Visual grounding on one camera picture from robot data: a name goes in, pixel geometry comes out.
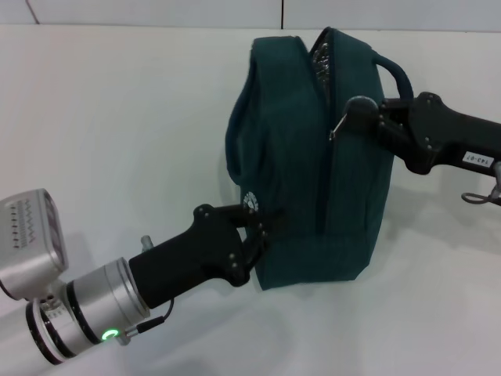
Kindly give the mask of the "dark blue insulated bag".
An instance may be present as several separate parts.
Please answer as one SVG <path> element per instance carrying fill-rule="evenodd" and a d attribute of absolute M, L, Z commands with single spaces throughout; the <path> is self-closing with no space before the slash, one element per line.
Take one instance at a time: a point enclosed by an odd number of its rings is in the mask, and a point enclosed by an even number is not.
<path fill-rule="evenodd" d="M 341 120 L 350 98 L 384 98 L 380 69 L 413 97 L 398 64 L 331 27 L 311 48 L 294 36 L 254 40 L 225 157 L 245 205 L 285 214 L 255 267 L 261 289 L 350 281 L 369 265 L 394 157 Z"/>

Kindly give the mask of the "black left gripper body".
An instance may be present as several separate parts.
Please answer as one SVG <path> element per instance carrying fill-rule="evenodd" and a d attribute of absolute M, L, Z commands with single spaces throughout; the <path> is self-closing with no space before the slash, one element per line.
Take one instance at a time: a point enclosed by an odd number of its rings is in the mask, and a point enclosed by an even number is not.
<path fill-rule="evenodd" d="M 139 296 L 154 309 L 211 279 L 245 285 L 250 268 L 238 229 L 249 218 L 241 204 L 197 207 L 187 231 L 128 261 Z"/>

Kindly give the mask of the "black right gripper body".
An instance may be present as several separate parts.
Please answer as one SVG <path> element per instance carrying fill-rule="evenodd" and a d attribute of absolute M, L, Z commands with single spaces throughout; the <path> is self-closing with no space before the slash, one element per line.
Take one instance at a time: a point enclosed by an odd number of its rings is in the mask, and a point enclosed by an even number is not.
<path fill-rule="evenodd" d="M 436 94 L 423 92 L 414 99 L 408 126 L 417 148 L 417 155 L 405 160 L 411 172 L 450 165 L 493 173 L 501 162 L 501 124 L 456 112 Z"/>

